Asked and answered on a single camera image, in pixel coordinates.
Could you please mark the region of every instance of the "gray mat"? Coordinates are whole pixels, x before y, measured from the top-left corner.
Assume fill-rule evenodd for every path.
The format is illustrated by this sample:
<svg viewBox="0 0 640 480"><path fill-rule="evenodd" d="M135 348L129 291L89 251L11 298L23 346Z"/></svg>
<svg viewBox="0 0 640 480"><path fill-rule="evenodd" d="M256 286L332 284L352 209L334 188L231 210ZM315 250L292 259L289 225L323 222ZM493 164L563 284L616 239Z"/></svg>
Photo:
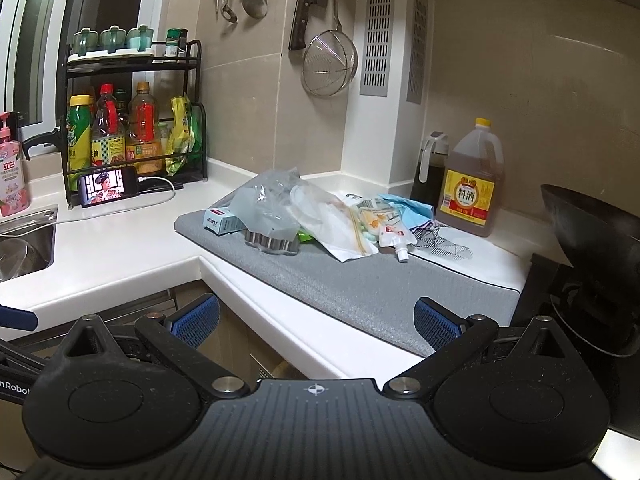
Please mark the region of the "gray mat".
<svg viewBox="0 0 640 480"><path fill-rule="evenodd" d="M340 263L322 246L296 256L265 254L242 233L217 236L202 227L203 211L175 221L175 230L252 276L329 316L421 356L433 349L414 327L414 305L429 296L461 317L485 314L507 326L520 294L478 282L420 258L400 264L395 253Z"/></svg>

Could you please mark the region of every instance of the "box with red logo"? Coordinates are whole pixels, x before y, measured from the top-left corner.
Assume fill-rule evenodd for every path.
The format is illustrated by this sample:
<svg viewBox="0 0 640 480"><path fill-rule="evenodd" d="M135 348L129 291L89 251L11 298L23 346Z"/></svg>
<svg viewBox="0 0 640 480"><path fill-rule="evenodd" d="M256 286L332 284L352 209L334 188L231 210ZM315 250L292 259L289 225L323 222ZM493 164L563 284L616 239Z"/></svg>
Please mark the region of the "box with red logo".
<svg viewBox="0 0 640 480"><path fill-rule="evenodd" d="M204 211L202 225L217 235L225 235L244 229L240 219L228 207L213 207Z"/></svg>

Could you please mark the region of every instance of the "yellow jug cap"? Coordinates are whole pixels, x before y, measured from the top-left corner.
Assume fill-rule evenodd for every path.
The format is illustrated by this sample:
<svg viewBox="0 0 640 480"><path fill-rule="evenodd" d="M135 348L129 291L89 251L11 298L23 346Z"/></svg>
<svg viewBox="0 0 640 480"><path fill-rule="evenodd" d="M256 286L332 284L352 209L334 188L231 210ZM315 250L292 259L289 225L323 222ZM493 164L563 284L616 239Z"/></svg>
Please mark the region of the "yellow jug cap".
<svg viewBox="0 0 640 480"><path fill-rule="evenodd" d="M83 106L83 105L88 106L89 105L89 96L87 94L72 95L71 96L70 105L71 106Z"/></svg>

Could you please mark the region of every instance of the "black wok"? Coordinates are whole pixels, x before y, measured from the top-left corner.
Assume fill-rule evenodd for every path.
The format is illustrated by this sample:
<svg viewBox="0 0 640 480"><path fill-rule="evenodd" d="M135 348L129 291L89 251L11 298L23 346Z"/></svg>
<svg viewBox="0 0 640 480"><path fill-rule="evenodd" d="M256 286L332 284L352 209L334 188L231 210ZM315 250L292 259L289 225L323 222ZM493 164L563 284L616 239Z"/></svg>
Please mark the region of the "black wok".
<svg viewBox="0 0 640 480"><path fill-rule="evenodd" d="M541 190L558 242L585 282L640 313L640 218L563 187Z"/></svg>

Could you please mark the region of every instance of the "smartphone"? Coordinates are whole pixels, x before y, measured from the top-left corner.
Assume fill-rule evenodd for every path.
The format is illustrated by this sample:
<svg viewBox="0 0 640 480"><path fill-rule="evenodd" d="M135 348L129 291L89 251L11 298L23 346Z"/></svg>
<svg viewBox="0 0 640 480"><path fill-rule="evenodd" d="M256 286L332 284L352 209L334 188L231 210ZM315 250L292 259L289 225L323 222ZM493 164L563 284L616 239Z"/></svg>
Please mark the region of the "smartphone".
<svg viewBox="0 0 640 480"><path fill-rule="evenodd" d="M82 207L136 196L139 193L136 168L124 166L117 170L97 170L84 174L78 178L78 193Z"/></svg>

